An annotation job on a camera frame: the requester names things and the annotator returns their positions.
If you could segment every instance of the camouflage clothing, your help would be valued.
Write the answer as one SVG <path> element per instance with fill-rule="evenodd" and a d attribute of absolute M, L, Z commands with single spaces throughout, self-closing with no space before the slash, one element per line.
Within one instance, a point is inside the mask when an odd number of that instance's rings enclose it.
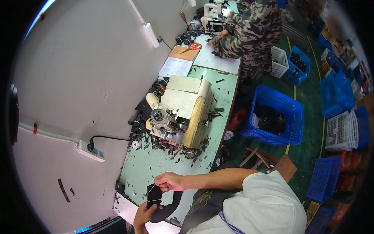
<path fill-rule="evenodd" d="M 271 47 L 282 34 L 282 19 L 276 0 L 237 3 L 239 15 L 224 25 L 230 35 L 212 38 L 221 58 L 243 57 L 240 80 L 257 80 L 272 71 Z"/>

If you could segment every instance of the black cable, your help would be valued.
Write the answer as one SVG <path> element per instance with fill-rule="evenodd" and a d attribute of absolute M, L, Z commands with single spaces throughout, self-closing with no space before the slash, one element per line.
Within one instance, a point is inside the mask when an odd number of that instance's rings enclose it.
<path fill-rule="evenodd" d="M 114 139 L 114 140 L 126 140 L 126 141 L 130 141 L 130 140 L 128 140 L 128 139 L 120 139 L 120 138 L 115 138 L 115 137 L 107 137 L 107 136 L 100 136 L 100 135 L 97 135 L 97 136 L 93 136 L 93 137 L 91 137 L 91 139 L 90 139 L 90 143 L 87 145 L 87 148 L 88 148 L 88 150 L 90 151 L 90 152 L 92 152 L 93 150 L 94 150 L 94 148 L 95 148 L 95 144 L 94 144 L 94 138 L 95 137 L 103 137 L 103 138 L 109 138 L 109 139 Z"/>
<path fill-rule="evenodd" d="M 167 45 L 171 50 L 173 50 L 168 44 L 166 44 L 166 42 L 164 41 L 164 40 L 162 40 L 164 43 L 165 43 L 165 45 Z"/>

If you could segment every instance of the green work table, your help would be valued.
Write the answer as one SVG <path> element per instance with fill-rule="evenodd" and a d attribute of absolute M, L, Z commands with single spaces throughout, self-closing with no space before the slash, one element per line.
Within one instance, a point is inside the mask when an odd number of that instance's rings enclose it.
<path fill-rule="evenodd" d="M 193 161 L 187 159 L 184 155 L 179 153 L 168 155 L 168 151 L 161 149 L 152 149 L 150 139 L 148 143 L 143 139 L 140 142 L 142 148 L 135 150 L 129 148 L 123 170 L 120 177 L 120 182 L 125 184 L 125 194 L 136 205 L 139 205 L 147 200 L 145 194 L 147 193 L 147 186 L 153 183 L 153 179 L 167 171 L 175 172 L 181 175 L 190 174 L 205 174 L 210 172 L 212 165 L 215 163 L 217 151 L 221 147 L 223 136 L 225 134 L 226 123 L 230 116 L 230 111 L 234 102 L 235 92 L 238 84 L 238 77 L 232 74 L 225 74 L 216 70 L 201 68 L 193 66 L 189 77 L 199 78 L 203 77 L 212 84 L 212 91 L 214 91 L 214 98 L 211 105 L 211 110 L 216 107 L 224 108 L 221 112 L 223 117 L 216 117 L 205 128 L 203 139 L 209 138 L 209 145 L 201 153 L 201 155 Z M 183 192 L 180 204 L 175 212 L 168 218 L 175 218 L 183 223 L 187 212 L 192 204 L 192 197 L 196 189 L 189 189 Z M 164 205 L 172 202 L 173 192 L 169 191 L 162 196 Z"/>

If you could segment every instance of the white t-shirt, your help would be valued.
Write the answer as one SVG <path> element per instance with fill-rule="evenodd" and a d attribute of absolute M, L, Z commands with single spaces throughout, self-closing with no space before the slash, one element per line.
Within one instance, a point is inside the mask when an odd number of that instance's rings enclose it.
<path fill-rule="evenodd" d="M 245 178 L 243 192 L 223 202 L 223 214 L 245 234 L 303 234 L 307 221 L 304 207 L 278 171 Z M 216 215 L 187 232 L 203 233 L 234 232 Z"/>

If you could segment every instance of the light fixture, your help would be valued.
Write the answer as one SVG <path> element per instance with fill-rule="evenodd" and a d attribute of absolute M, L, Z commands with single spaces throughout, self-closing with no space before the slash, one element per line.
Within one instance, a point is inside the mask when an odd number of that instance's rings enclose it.
<path fill-rule="evenodd" d="M 153 32 L 153 29 L 152 29 L 152 26 L 151 26 L 151 23 L 146 23 L 144 18 L 141 16 L 137 6 L 135 5 L 135 3 L 132 1 L 132 0 L 129 0 L 132 8 L 134 9 L 134 11 L 136 12 L 136 14 L 138 15 L 140 21 L 143 23 L 144 25 L 144 28 L 145 28 L 145 31 L 147 32 L 147 35 L 148 37 L 150 38 L 153 46 L 155 48 L 159 47 L 160 46 L 160 43 L 157 41 L 157 37 L 156 35 L 154 34 Z"/>

